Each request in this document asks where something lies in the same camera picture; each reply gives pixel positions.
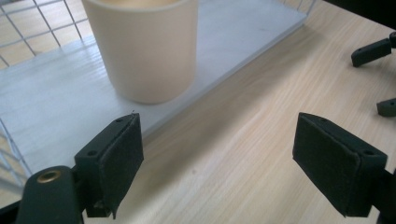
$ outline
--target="white shelf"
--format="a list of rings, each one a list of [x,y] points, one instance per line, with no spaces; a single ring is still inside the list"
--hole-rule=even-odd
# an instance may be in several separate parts
[[[140,113],[146,136],[304,23],[276,0],[201,0],[197,74],[175,100],[140,105],[118,96],[94,38],[0,71],[0,118],[33,173],[74,155],[118,117]]]

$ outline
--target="black plastic part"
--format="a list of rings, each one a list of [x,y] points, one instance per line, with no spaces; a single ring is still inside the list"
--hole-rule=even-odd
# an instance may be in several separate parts
[[[382,117],[396,117],[396,98],[376,104],[376,109]]]
[[[117,209],[142,161],[143,146],[138,114],[111,122],[75,157],[77,179],[83,180],[88,217],[108,217]]]
[[[393,49],[396,49],[396,32],[393,32],[389,35],[390,44]]]
[[[17,220],[18,210],[20,209],[21,201],[12,203],[2,209],[0,209],[0,223],[2,224],[14,224]]]
[[[386,154],[327,119],[300,113],[293,158],[343,216],[369,215]]]
[[[396,223],[396,173],[384,172],[375,185],[372,200],[381,212],[382,223]]]
[[[385,57],[391,54],[391,48],[392,45],[390,44],[390,40],[386,38],[361,49],[357,49],[352,53],[352,64],[354,67],[359,67],[365,63]]]
[[[17,224],[83,223],[70,168],[55,166],[26,182]]]

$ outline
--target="wooden table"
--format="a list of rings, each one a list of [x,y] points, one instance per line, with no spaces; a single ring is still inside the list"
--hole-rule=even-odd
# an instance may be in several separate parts
[[[396,119],[375,104],[396,97],[396,59],[350,61],[390,33],[318,1],[301,29],[144,139],[117,219],[86,223],[375,223],[375,208],[339,215],[291,152],[298,113],[311,113],[387,153],[393,172]]]

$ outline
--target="white cup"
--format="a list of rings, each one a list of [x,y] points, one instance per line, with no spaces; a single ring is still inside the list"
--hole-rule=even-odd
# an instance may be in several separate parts
[[[198,0],[82,0],[115,90],[144,104],[193,81]]]

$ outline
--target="wire grid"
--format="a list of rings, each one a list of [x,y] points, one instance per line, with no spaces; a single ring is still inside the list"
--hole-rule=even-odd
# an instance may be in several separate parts
[[[0,69],[92,34],[81,0],[6,1],[0,2]],[[277,1],[308,15],[316,0]]]
[[[0,119],[0,188],[21,195],[30,175],[32,172]]]
[[[0,69],[92,35],[81,0],[0,0]],[[276,0],[308,15],[316,0]],[[32,173],[0,119],[0,188],[21,193]]]

